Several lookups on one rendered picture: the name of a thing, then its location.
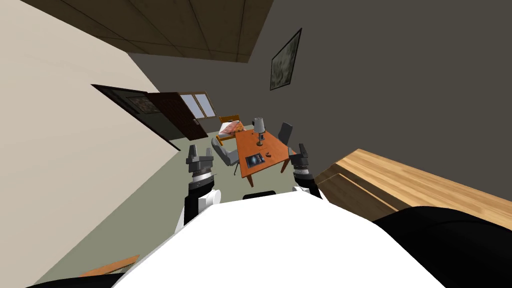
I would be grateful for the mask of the dark brown door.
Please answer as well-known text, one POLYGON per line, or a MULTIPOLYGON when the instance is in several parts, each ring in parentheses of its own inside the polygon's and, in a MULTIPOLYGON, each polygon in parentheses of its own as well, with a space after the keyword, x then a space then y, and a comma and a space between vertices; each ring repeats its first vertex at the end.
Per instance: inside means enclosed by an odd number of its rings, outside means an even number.
POLYGON ((189 141, 208 137, 178 93, 148 93, 146 96, 189 141))

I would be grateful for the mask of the dark framed wall picture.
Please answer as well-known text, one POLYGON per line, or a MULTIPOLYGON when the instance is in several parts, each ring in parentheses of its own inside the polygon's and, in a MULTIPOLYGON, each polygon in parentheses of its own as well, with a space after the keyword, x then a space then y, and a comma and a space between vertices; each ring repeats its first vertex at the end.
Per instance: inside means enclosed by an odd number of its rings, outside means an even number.
POLYGON ((269 85, 271 91, 291 83, 301 34, 302 28, 272 58, 269 85))

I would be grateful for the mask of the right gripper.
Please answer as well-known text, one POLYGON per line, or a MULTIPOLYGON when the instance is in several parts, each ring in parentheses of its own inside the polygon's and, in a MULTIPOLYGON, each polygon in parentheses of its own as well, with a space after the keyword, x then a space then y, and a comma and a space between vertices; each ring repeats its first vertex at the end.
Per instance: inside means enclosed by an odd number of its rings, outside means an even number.
POLYGON ((309 161, 308 161, 308 152, 303 143, 299 144, 300 153, 290 154, 289 160, 294 168, 295 172, 308 172, 309 171, 309 161))

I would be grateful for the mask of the light wooden cabinet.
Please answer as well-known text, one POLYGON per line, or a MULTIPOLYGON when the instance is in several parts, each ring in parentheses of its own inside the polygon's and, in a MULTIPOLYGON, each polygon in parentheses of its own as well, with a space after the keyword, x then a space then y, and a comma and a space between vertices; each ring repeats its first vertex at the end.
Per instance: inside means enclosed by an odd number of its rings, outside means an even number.
POLYGON ((449 208, 512 230, 512 201, 357 149, 316 178, 326 199, 375 221, 417 206, 449 208))

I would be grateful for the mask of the yellow framed bed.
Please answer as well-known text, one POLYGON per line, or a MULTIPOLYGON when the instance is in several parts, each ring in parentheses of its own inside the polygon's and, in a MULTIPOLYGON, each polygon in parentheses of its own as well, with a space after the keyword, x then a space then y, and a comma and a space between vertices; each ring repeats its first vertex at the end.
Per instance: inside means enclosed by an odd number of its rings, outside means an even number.
POLYGON ((223 141, 234 139, 237 132, 245 131, 246 128, 240 121, 238 114, 231 116, 219 117, 221 127, 216 136, 220 146, 223 146, 223 141))

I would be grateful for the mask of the orange wooden board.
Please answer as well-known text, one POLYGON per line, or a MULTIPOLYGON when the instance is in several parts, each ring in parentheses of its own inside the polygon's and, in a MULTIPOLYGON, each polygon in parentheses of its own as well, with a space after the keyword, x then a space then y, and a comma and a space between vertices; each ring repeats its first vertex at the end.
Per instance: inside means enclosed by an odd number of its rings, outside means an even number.
POLYGON ((108 275, 115 272, 125 273, 127 272, 139 259, 140 254, 131 256, 129 258, 116 261, 99 268, 92 269, 80 275, 80 277, 91 277, 91 276, 100 276, 100 275, 108 275))

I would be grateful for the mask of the orange wooden table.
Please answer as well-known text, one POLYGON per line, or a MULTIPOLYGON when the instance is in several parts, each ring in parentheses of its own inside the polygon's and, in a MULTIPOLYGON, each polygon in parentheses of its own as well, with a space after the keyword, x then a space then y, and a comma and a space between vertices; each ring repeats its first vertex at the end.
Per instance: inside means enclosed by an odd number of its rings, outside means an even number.
POLYGON ((263 132, 264 120, 254 119, 254 128, 235 133, 241 177, 254 187, 253 174, 283 163, 281 173, 290 162, 289 147, 270 132, 263 132))

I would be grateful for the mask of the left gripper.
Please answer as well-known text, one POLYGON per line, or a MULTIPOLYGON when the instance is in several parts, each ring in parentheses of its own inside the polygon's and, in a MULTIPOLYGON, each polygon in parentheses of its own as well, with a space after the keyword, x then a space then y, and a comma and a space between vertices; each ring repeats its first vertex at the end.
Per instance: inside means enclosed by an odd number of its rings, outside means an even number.
POLYGON ((194 175, 208 173, 213 167, 213 154, 210 147, 206 148, 205 156, 198 156, 197 146, 192 144, 189 146, 188 158, 185 163, 188 165, 188 172, 194 175))

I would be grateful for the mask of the window with pale frame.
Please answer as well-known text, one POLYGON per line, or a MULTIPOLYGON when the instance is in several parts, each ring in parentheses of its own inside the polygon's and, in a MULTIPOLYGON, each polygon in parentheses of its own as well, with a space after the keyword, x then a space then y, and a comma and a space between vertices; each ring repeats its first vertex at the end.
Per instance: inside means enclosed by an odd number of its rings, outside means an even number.
POLYGON ((206 91, 179 94, 196 119, 216 118, 217 114, 206 91))

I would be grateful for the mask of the grey office chair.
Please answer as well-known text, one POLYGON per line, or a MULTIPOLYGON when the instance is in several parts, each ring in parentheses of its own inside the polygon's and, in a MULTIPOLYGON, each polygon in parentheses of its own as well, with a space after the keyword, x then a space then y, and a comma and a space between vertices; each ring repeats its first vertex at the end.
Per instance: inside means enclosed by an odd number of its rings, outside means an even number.
POLYGON ((283 122, 279 130, 277 138, 285 146, 289 145, 289 140, 292 135, 293 126, 287 122, 283 122))
POLYGON ((238 166, 239 166, 239 154, 237 150, 229 151, 226 150, 217 140, 217 138, 211 139, 211 145, 215 152, 217 153, 217 156, 225 163, 227 166, 235 166, 234 175, 237 172, 238 166))

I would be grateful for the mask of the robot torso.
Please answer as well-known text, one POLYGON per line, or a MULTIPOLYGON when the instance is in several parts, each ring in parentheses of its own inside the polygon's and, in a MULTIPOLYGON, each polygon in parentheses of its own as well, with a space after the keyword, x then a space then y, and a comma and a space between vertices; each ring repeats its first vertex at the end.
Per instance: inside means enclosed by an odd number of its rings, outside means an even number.
POLYGON ((214 204, 113 288, 444 288, 383 229, 302 191, 214 204))

